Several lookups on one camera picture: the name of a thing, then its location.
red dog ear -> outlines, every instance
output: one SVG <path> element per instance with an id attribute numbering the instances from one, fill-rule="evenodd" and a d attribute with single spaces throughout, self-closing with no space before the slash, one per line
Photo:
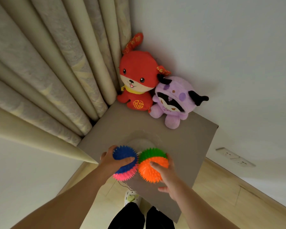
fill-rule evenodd
<path id="1" fill-rule="evenodd" d="M 158 67 L 157 67 L 157 70 L 158 70 L 161 74 L 163 74 L 163 75 L 165 75 L 165 76 L 168 76 L 168 75 L 171 74 L 171 72 L 168 71 L 168 70 L 165 70 L 165 68 L 164 68 L 163 66 L 158 66 Z"/>
<path id="2" fill-rule="evenodd" d="M 123 50 L 123 55 L 135 49 L 143 41 L 143 34 L 137 33 L 132 40 L 126 45 L 126 48 Z"/>

purple plush foot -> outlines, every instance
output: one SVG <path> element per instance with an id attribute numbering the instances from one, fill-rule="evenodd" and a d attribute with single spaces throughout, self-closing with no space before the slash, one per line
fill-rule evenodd
<path id="1" fill-rule="evenodd" d="M 161 109 L 161 107 L 158 104 L 153 105 L 150 108 L 150 113 L 149 115 L 151 115 L 153 118 L 159 118 L 160 116 L 163 115 L 163 111 Z"/>
<path id="2" fill-rule="evenodd" d="M 180 117 L 179 116 L 172 116 L 172 115 L 166 116 L 165 125 L 168 128 L 176 129 L 176 128 L 178 128 L 179 124 L 180 124 Z"/>

black pants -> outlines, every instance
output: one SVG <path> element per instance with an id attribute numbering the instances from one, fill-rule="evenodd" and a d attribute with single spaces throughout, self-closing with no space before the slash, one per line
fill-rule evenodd
<path id="1" fill-rule="evenodd" d="M 127 204 L 111 221 L 108 229 L 143 229 L 144 215 L 134 202 Z M 153 206 L 146 215 L 146 229 L 175 229 L 174 223 Z"/>

red plush body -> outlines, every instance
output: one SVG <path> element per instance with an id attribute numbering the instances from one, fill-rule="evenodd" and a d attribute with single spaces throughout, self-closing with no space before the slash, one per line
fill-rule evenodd
<path id="1" fill-rule="evenodd" d="M 133 51 L 141 44 L 143 34 L 138 33 L 127 44 L 123 51 L 124 56 L 120 62 L 120 77 L 125 84 L 122 87 L 124 92 L 118 95 L 117 100 L 127 103 L 127 106 L 134 110 L 150 111 L 153 105 L 152 96 L 149 90 L 157 86 L 159 80 L 157 75 L 168 75 L 170 72 L 162 66 L 158 66 L 155 59 L 148 52 Z"/>

white plush face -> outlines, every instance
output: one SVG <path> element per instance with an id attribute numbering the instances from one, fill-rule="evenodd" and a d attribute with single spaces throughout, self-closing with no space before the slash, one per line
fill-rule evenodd
<path id="1" fill-rule="evenodd" d="M 134 90 L 135 92 L 148 92 L 149 90 L 152 90 L 153 88 L 149 88 L 144 86 L 144 82 L 143 83 L 139 83 L 135 80 L 132 80 L 124 75 L 121 75 L 121 80 L 123 81 L 123 83 L 128 86 L 129 88 L 131 88 L 132 90 Z"/>
<path id="2" fill-rule="evenodd" d="M 179 112 L 180 110 L 178 108 L 176 108 L 174 105 L 168 105 L 164 99 L 160 98 L 159 97 L 159 100 L 161 101 L 161 104 L 163 104 L 163 106 L 169 110 L 169 111 L 172 111 L 172 112 Z"/>

